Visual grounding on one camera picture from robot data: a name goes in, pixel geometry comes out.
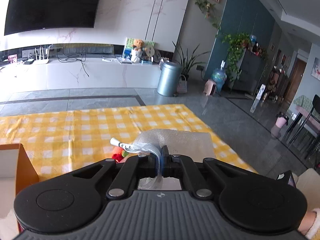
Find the person's right hand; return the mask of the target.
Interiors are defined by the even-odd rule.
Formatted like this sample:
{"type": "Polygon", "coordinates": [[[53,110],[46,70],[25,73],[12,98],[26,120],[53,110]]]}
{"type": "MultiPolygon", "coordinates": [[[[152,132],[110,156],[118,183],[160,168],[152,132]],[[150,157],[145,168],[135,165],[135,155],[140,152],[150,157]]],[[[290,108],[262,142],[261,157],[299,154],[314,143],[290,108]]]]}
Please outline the person's right hand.
{"type": "Polygon", "coordinates": [[[298,227],[298,231],[301,234],[306,235],[310,228],[313,226],[313,223],[316,220],[316,216],[317,213],[315,213],[314,211],[308,211],[302,219],[300,226],[298,227]]]}

